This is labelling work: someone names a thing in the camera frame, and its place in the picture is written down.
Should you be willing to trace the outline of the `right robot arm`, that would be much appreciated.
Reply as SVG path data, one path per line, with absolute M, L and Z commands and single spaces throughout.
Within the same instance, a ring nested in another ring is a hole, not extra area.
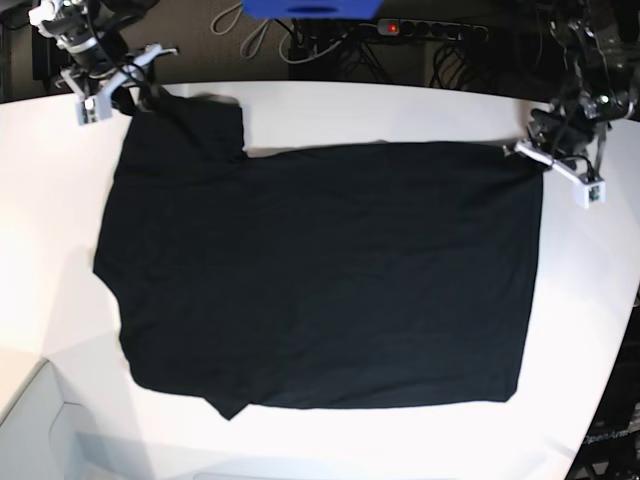
M 28 12 L 30 25 L 53 41 L 67 60 L 54 85 L 76 96 L 78 123 L 107 120 L 114 112 L 133 116 L 141 97 L 158 91 L 154 62 L 179 54 L 159 43 L 132 49 L 121 31 L 143 20 L 155 1 L 35 1 Z

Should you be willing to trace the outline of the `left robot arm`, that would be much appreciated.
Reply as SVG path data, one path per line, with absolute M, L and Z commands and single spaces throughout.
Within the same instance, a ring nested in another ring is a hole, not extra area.
M 547 110 L 533 109 L 527 136 L 507 150 L 591 187 L 603 182 L 600 166 L 612 123 L 630 118 L 639 104 L 639 43 L 619 36 L 612 1 L 559 1 L 549 30 L 567 69 Z

